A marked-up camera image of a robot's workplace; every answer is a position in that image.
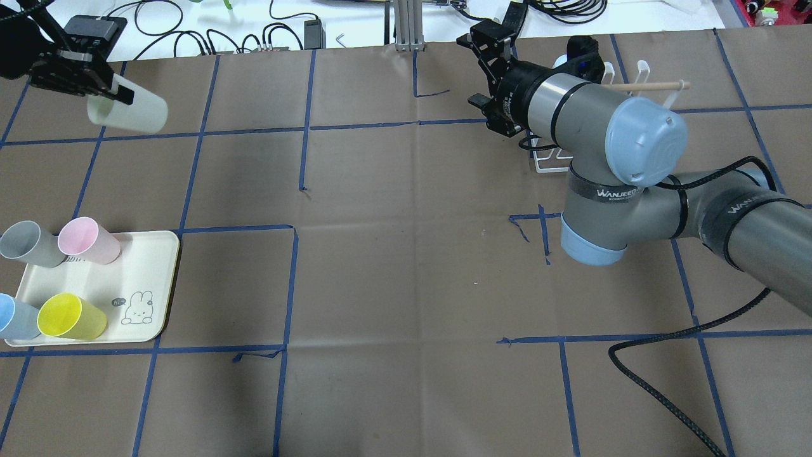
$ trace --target metal post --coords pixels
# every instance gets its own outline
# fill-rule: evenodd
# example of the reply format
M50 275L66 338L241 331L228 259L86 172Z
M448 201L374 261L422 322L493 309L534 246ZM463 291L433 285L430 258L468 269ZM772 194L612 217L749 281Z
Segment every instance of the metal post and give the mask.
M395 48L399 51L424 50L423 5L421 0L394 0L397 38Z

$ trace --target light blue cap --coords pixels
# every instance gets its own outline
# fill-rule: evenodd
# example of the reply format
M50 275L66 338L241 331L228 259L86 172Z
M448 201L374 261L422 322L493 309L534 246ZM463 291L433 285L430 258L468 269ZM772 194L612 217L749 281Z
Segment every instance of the light blue cap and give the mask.
M564 215L561 215L561 247L578 262L595 267L612 265L622 259L626 252L626 248L612 250L585 240L570 228L564 220Z
M685 121L648 98L622 102L607 127L607 163L628 185L651 187L665 179L687 145Z

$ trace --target gray cup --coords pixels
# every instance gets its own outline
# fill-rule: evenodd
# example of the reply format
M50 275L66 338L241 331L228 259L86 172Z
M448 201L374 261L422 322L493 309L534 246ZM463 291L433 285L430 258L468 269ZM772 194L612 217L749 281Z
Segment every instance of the gray cup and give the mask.
M23 220L0 238L0 255L40 267L53 268L67 257L59 250L57 238L33 220Z

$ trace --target white tray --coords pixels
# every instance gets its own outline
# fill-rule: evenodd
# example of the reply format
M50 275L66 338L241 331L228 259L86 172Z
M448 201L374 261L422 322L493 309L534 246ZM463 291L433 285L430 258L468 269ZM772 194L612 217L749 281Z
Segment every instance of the white tray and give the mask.
M121 256L99 265L68 257L56 268L29 264L17 298L41 307L48 298L71 292L107 314L107 328L92 341L40 335L31 340L6 340L9 346L55 346L106 342L146 342L166 321L180 242L169 231L113 233Z

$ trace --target cup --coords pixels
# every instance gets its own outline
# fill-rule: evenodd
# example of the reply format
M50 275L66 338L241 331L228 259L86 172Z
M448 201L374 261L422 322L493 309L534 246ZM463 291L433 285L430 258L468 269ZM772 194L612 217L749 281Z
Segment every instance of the cup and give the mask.
M121 254L119 240L89 217L77 217L68 222L59 233L57 244L67 255L103 265Z
M157 133L166 123L169 107L166 100L147 89L128 81L121 75L113 75L112 90L118 93L120 87L132 90L132 105L110 100L101 95L88 96L88 117L90 122L107 127L125 128L144 133Z
M0 255L6 259L53 268L65 260L57 238L33 220L20 221L0 238Z
M107 315L87 300L65 292L42 305L37 327L49 337L92 340L104 332Z
M37 310L10 295L0 294L0 338L30 340L40 334Z

